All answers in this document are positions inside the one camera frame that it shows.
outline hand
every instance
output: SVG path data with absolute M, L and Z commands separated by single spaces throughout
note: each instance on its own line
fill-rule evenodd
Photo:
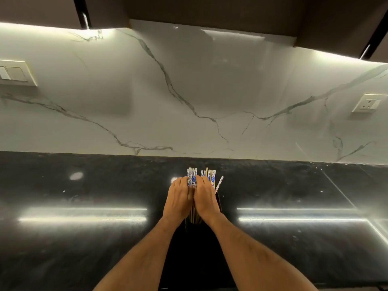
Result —
M 216 194 L 210 181 L 205 176 L 195 176 L 197 187 L 194 192 L 194 203 L 201 218 L 209 224 L 209 220 L 220 213 Z
M 187 179 L 177 178 L 168 189 L 166 204 L 164 205 L 163 218 L 173 222 L 178 227 L 189 215 L 193 204 L 194 188 L 187 187 Z

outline white marble wall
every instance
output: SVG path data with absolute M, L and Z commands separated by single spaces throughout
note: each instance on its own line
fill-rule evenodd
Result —
M 388 163 L 388 64 L 293 38 L 132 21 L 133 30 L 0 24 L 0 150 Z

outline glossy black surface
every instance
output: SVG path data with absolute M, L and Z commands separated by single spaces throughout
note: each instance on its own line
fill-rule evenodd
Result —
M 0 290 L 92 290 L 190 166 L 223 175 L 228 219 L 317 286 L 388 282 L 386 166 L 0 152 Z M 160 288 L 233 286 L 211 230 L 182 224 Z

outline forearm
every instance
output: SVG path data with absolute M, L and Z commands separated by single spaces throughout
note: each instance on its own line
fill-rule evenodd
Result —
M 208 225 L 221 245 L 240 291 L 316 291 L 295 267 L 217 214 Z
M 94 291 L 157 290 L 177 225 L 162 218 L 100 281 Z

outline person's right hand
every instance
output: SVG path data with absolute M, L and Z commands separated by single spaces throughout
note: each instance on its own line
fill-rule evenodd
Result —
M 201 218 L 208 224 L 209 220 L 220 213 L 216 194 L 210 181 L 205 176 L 195 176 L 197 187 L 194 192 L 195 208 Z

